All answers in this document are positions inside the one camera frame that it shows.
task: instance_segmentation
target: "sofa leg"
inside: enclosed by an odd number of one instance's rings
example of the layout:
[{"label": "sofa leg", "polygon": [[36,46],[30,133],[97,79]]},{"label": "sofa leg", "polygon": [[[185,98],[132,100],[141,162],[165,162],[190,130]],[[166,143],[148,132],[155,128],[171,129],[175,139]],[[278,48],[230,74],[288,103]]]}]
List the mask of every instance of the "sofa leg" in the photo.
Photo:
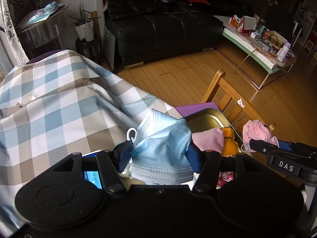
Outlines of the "sofa leg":
[{"label": "sofa leg", "polygon": [[212,50],[214,50],[213,47],[212,47],[212,48],[204,48],[202,51],[203,51],[203,52],[206,52],[206,51],[212,51]]},{"label": "sofa leg", "polygon": [[141,66],[141,65],[143,65],[143,62],[138,62],[138,63],[130,64],[128,66],[124,66],[124,69],[128,70],[128,69],[132,69],[134,67],[138,67],[138,66]]}]

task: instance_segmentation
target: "green table edge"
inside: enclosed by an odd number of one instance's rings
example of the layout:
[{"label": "green table edge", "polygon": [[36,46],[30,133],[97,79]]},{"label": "green table edge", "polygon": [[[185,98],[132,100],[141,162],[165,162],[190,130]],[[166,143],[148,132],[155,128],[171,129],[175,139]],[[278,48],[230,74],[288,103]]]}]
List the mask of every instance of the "green table edge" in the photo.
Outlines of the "green table edge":
[{"label": "green table edge", "polygon": [[[242,49],[244,52],[246,52],[247,54],[250,53],[250,51],[244,47],[242,44],[240,44],[237,40],[235,40],[233,37],[229,36],[227,33],[225,33],[224,31],[222,32],[222,35],[229,39],[231,42],[233,42],[234,44],[236,44],[240,49]],[[286,63],[284,67],[276,67],[274,69],[270,69],[269,67],[267,67],[267,65],[262,62],[258,57],[256,57],[253,53],[250,55],[250,57],[252,57],[258,64],[260,64],[269,74],[273,74],[275,72],[278,72],[279,70],[285,68],[285,67],[288,67],[290,66],[291,64],[290,63]]]}]

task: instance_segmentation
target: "folded pink cloth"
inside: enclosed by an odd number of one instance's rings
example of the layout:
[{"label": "folded pink cloth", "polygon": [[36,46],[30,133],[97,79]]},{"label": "folded pink cloth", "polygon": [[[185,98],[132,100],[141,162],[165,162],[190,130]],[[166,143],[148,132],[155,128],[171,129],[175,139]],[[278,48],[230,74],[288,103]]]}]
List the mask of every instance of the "folded pink cloth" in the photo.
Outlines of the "folded pink cloth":
[{"label": "folded pink cloth", "polygon": [[242,134],[244,143],[249,143],[251,139],[263,140],[279,147],[277,138],[275,136],[272,137],[270,130],[259,120],[249,120],[243,126]]},{"label": "folded pink cloth", "polygon": [[201,150],[214,150],[222,154],[224,135],[220,128],[192,134],[194,144]]}]

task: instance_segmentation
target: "lace curtain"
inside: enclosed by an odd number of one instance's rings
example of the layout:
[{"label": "lace curtain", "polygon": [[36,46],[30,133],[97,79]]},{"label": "lace curtain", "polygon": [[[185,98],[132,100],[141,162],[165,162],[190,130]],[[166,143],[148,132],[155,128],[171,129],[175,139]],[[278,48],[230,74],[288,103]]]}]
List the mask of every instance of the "lace curtain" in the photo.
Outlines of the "lace curtain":
[{"label": "lace curtain", "polygon": [[4,24],[4,29],[8,36],[8,41],[13,54],[19,64],[26,64],[29,59],[26,56],[18,36],[15,26],[30,12],[39,8],[40,0],[1,0],[0,13]]}]

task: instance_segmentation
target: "potted plant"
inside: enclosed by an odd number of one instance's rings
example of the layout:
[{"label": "potted plant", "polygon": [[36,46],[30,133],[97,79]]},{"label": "potted plant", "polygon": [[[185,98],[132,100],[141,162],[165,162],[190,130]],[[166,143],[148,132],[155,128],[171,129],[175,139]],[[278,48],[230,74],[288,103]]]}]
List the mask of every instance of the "potted plant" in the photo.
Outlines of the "potted plant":
[{"label": "potted plant", "polygon": [[98,17],[91,18],[88,16],[90,16],[90,12],[83,9],[81,1],[79,3],[79,18],[74,18],[69,15],[69,17],[71,17],[72,19],[77,20],[77,22],[74,22],[72,25],[75,25],[75,29],[80,40],[85,39],[85,28],[91,28],[91,31],[94,31],[94,23],[92,19],[97,19]]}]

